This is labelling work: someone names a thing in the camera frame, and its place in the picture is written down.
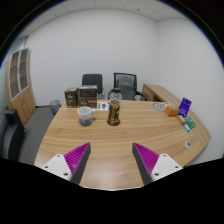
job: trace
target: gray floor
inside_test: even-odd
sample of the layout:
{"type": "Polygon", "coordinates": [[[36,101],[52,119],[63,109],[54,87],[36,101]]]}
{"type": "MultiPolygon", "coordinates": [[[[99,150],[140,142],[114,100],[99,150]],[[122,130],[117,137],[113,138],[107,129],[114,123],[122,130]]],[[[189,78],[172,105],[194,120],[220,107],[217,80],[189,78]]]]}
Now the gray floor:
{"type": "Polygon", "coordinates": [[[51,108],[36,108],[25,125],[26,137],[21,148],[19,162],[34,165],[41,141],[53,118],[51,108]]]}

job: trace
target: ceiling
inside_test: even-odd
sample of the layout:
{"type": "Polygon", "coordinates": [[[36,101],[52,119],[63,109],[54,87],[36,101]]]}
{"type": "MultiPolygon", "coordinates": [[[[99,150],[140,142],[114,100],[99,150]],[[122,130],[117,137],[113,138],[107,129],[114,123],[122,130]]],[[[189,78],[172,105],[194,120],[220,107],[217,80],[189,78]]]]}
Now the ceiling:
{"type": "Polygon", "coordinates": [[[19,35],[25,37],[45,23],[60,16],[87,9],[118,9],[138,13],[155,21],[187,19],[176,9],[156,0],[67,0],[43,12],[19,35]]]}

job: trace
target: mug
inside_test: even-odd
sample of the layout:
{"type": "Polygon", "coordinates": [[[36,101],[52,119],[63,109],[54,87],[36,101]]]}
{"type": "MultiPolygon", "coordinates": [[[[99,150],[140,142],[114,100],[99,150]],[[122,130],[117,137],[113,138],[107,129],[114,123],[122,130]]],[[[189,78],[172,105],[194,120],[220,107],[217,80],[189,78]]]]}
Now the mug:
{"type": "Polygon", "coordinates": [[[96,116],[96,109],[90,108],[90,107],[80,107],[77,110],[78,117],[79,117],[79,123],[82,126],[89,126],[93,122],[93,117],[96,116]]]}

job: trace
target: wooden cabinet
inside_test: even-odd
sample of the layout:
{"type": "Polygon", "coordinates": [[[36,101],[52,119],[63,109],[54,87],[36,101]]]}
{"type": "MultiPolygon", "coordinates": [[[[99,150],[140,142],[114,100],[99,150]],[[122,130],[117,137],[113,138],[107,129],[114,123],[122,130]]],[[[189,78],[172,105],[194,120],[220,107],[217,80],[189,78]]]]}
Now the wooden cabinet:
{"type": "Polygon", "coordinates": [[[150,88],[150,85],[143,84],[142,93],[147,97],[147,101],[164,102],[164,100],[150,88]]]}
{"type": "Polygon", "coordinates": [[[17,109],[25,124],[35,111],[29,74],[29,49],[14,52],[7,60],[5,93],[9,109],[17,109]]]}

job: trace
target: black office chair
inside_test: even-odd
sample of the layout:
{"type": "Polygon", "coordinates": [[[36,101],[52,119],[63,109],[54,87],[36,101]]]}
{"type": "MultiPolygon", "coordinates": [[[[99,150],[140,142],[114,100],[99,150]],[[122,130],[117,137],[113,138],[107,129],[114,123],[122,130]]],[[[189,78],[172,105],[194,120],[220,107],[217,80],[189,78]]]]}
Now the black office chair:
{"type": "Polygon", "coordinates": [[[82,85],[96,85],[100,99],[104,99],[103,76],[102,74],[84,74],[82,76],[82,85]]]}
{"type": "Polygon", "coordinates": [[[114,88],[121,90],[122,100],[135,100],[136,95],[140,95],[145,98],[147,97],[137,91],[137,76],[126,73],[114,73],[114,88]]]}
{"type": "Polygon", "coordinates": [[[0,120],[0,158],[18,161],[25,133],[17,110],[5,110],[0,120]]]}

